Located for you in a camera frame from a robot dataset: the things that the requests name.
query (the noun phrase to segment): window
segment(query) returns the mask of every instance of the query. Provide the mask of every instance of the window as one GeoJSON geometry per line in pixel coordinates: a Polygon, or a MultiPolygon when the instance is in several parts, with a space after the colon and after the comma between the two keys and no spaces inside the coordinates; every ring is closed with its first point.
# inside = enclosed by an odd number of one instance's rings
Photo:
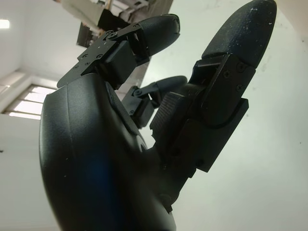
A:
{"type": "Polygon", "coordinates": [[[32,85],[4,113],[9,116],[40,119],[46,95],[54,91],[55,89],[32,85]]]}

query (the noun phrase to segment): textured grip surface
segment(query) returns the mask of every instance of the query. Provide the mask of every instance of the textured grip surface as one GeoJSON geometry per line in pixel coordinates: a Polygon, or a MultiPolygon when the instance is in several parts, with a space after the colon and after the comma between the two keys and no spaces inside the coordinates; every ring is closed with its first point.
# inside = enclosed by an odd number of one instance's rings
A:
{"type": "Polygon", "coordinates": [[[167,142],[171,134],[176,134],[174,129],[179,127],[189,105],[190,100],[186,97],[173,92],[167,93],[150,124],[153,138],[159,141],[164,137],[164,141],[167,142]]]}
{"type": "Polygon", "coordinates": [[[175,14],[165,14],[138,23],[152,56],[172,44],[180,36],[180,20],[175,14]]]}
{"type": "Polygon", "coordinates": [[[257,68],[269,43],[276,12],[274,0],[254,0],[241,7],[213,37],[202,59],[232,53],[257,68]]]}

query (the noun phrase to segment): fluorescent light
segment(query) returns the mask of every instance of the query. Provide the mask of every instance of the fluorescent light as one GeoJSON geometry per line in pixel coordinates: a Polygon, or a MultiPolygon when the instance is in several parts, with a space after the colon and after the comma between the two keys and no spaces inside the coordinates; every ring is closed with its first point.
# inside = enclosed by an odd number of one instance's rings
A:
{"type": "Polygon", "coordinates": [[[10,28],[10,21],[6,19],[0,19],[0,29],[10,28]]]}

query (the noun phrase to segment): bolt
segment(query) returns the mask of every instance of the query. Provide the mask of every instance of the bolt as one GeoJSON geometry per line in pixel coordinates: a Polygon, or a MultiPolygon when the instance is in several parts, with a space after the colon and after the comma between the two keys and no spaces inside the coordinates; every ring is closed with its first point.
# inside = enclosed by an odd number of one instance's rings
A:
{"type": "Polygon", "coordinates": [[[224,78],[230,78],[230,77],[231,77],[230,71],[225,71],[225,72],[223,73],[223,76],[224,76],[224,78]]]}
{"type": "Polygon", "coordinates": [[[245,69],[246,69],[246,65],[243,64],[243,63],[238,63],[237,66],[236,66],[236,70],[237,70],[239,73],[244,72],[245,69]]]}
{"type": "Polygon", "coordinates": [[[142,94],[142,90],[138,89],[135,91],[135,94],[134,95],[141,95],[142,94]]]}
{"type": "Polygon", "coordinates": [[[238,91],[238,92],[242,91],[243,89],[244,89],[244,87],[241,84],[236,86],[236,91],[238,91]]]}
{"type": "Polygon", "coordinates": [[[115,38],[117,36],[117,32],[114,32],[114,33],[111,33],[108,38],[109,39],[112,39],[112,38],[115,38]]]}

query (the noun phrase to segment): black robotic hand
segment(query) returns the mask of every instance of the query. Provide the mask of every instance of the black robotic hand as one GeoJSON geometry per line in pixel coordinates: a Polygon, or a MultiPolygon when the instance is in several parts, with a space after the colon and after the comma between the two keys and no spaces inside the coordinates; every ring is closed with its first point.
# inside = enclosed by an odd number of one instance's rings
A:
{"type": "Polygon", "coordinates": [[[82,53],[46,97],[41,117],[41,171],[60,227],[175,230],[171,205],[187,178],[211,168],[248,109],[241,97],[275,17],[273,0],[246,4],[215,35],[188,83],[172,77],[133,87],[122,102],[114,90],[177,39],[179,18],[162,15],[108,31],[82,53]],[[147,149],[138,129],[155,108],[156,143],[147,149]]]}

